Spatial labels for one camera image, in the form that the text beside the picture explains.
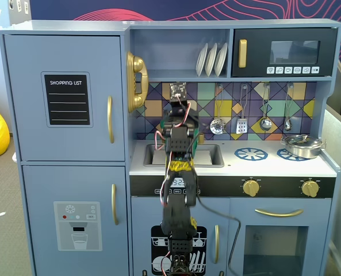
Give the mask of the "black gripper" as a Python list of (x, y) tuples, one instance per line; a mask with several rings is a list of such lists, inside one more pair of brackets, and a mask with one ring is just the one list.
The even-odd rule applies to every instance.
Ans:
[(187, 91), (185, 82), (170, 83), (170, 101), (185, 102), (187, 100)]

